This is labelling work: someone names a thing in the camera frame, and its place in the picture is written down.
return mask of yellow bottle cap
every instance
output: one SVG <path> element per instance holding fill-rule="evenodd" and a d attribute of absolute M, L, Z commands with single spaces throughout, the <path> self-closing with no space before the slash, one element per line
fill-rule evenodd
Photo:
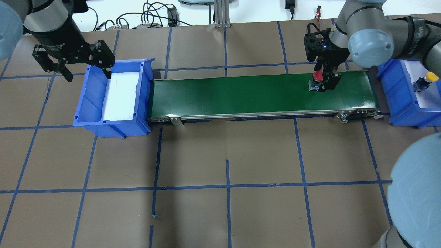
<path fill-rule="evenodd" d="M 431 82 L 436 82 L 439 79 L 438 76 L 436 76 L 433 72 L 426 73 L 426 78 Z"/>

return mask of metal post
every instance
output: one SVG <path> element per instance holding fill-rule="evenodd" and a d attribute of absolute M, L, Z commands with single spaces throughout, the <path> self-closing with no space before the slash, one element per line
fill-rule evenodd
<path fill-rule="evenodd" d="M 216 13 L 216 28 L 231 27 L 230 1 L 214 0 L 214 12 Z"/>

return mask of bottle with yellow cap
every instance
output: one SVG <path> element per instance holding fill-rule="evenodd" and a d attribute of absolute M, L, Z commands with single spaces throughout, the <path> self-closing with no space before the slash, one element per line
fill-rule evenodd
<path fill-rule="evenodd" d="M 422 92 L 429 88 L 429 84 L 438 81 L 439 78 L 433 72 L 426 73 L 424 78 L 419 78 L 413 83 L 415 92 Z"/>

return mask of green conveyor belt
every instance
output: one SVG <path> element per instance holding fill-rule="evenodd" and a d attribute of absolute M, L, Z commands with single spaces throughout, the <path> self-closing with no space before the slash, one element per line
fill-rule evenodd
<path fill-rule="evenodd" d="M 342 72 L 335 90 L 309 91 L 312 74 L 211 79 L 158 80 L 152 83 L 148 119 L 181 119 L 327 114 L 378 109 L 365 71 Z"/>

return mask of blue plastic container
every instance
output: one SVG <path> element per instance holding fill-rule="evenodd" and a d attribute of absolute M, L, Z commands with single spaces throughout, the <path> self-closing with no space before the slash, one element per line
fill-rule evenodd
<path fill-rule="evenodd" d="M 441 108 L 420 108 L 409 73 L 402 60 L 391 59 L 378 66 L 390 110 L 389 122 L 394 126 L 418 128 L 441 126 Z M 441 82 L 437 82 L 441 95 Z"/>
<path fill-rule="evenodd" d="M 135 109 L 132 120 L 102 120 L 101 113 L 108 79 L 100 68 L 88 66 L 75 113 L 74 127 L 84 127 L 99 137 L 147 135 L 150 82 L 153 79 L 152 61 L 155 59 L 117 60 L 112 73 L 139 72 Z"/>

